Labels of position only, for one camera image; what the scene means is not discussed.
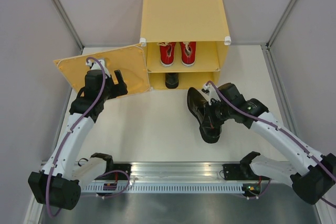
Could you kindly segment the yellow cabinet door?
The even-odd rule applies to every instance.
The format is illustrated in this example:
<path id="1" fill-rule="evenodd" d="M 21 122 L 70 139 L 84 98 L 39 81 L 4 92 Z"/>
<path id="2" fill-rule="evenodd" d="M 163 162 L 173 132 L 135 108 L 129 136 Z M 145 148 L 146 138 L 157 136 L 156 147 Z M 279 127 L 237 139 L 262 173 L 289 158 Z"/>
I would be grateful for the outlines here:
<path id="1" fill-rule="evenodd" d="M 57 59 L 54 64 L 72 88 L 72 101 L 85 85 L 85 75 L 89 71 L 86 64 L 88 57 L 103 60 L 115 84 L 118 80 L 114 72 L 120 70 L 127 85 L 127 95 L 148 92 L 151 86 L 145 56 L 145 48 L 139 44 L 124 47 L 86 47 L 81 55 Z"/>

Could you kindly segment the black patent loafer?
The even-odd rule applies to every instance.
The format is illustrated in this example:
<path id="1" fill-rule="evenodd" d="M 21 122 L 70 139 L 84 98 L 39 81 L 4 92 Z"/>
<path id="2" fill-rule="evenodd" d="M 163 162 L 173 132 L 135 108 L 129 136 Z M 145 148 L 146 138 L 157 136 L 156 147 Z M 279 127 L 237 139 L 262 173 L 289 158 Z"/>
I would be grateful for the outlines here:
<path id="1" fill-rule="evenodd" d="M 176 89 L 179 86 L 178 75 L 177 72 L 168 72 L 165 74 L 165 86 L 168 89 Z"/>
<path id="2" fill-rule="evenodd" d="M 209 102 L 195 88 L 189 88 L 187 92 L 187 107 L 199 123 L 199 131 L 202 139 L 208 144 L 217 143 L 224 120 L 219 114 L 217 105 Z"/>

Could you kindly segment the red canvas sneaker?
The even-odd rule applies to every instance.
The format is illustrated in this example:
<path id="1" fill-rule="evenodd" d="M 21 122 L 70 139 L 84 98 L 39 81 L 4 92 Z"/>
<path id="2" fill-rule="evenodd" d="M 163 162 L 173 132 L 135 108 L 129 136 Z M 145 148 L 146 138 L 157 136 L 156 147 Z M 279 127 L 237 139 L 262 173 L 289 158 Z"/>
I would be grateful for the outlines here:
<path id="1" fill-rule="evenodd" d="M 180 42 L 182 64 L 191 67 L 195 63 L 196 42 Z"/>
<path id="2" fill-rule="evenodd" d="M 174 62 L 176 42 L 158 42 L 160 48 L 160 62 L 164 67 L 170 67 Z"/>

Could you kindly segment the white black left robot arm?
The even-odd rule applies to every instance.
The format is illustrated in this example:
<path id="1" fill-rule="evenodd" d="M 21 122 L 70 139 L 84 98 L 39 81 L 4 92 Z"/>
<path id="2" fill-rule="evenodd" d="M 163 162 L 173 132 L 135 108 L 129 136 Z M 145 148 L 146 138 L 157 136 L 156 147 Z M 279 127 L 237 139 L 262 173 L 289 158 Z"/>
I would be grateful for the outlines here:
<path id="1" fill-rule="evenodd" d="M 111 155 L 94 153 L 79 169 L 74 164 L 82 144 L 104 109 L 107 100 L 126 95 L 127 85 L 120 70 L 114 72 L 117 83 L 101 70 L 89 70 L 85 85 L 72 102 L 66 130 L 47 163 L 31 172 L 28 184 L 36 201 L 48 207 L 72 210 L 81 191 L 96 178 L 114 176 Z"/>

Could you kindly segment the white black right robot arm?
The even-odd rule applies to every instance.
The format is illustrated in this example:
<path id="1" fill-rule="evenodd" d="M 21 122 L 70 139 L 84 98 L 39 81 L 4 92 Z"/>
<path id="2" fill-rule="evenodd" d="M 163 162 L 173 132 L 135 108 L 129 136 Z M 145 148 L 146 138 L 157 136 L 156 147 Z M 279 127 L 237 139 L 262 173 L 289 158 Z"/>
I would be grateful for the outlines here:
<path id="1" fill-rule="evenodd" d="M 286 159 L 279 162 L 251 152 L 249 161 L 240 165 L 245 179 L 264 176 L 291 187 L 304 202 L 314 205 L 335 185 L 335 155 L 323 155 L 284 127 L 257 99 L 245 100 L 232 83 L 220 87 L 208 81 L 204 92 L 213 105 L 219 124 L 233 119 L 254 131 Z"/>

